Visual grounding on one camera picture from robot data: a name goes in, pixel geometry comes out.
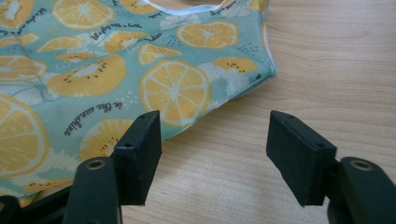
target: cloth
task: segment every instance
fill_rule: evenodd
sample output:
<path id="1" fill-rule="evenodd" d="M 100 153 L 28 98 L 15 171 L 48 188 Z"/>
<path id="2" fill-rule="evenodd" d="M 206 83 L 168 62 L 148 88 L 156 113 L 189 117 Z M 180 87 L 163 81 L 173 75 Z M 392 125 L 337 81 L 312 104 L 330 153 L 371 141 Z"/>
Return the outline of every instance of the cloth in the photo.
<path id="1" fill-rule="evenodd" d="M 0 1 L 0 194 L 71 181 L 141 114 L 161 111 L 166 140 L 273 77 L 267 5 Z"/>

